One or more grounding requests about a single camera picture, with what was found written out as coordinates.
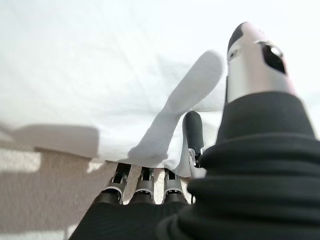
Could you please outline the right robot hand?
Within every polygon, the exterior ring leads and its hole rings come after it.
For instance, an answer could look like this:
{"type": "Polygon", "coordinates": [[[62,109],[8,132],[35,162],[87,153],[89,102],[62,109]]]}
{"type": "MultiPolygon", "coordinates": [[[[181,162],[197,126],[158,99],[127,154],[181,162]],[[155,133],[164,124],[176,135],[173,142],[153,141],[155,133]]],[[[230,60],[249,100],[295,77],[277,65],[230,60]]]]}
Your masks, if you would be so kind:
{"type": "Polygon", "coordinates": [[[225,105],[204,177],[166,203],[120,205],[106,189],[73,240],[317,240],[320,142],[289,79],[282,52],[249,22],[227,49],[225,105]]]}

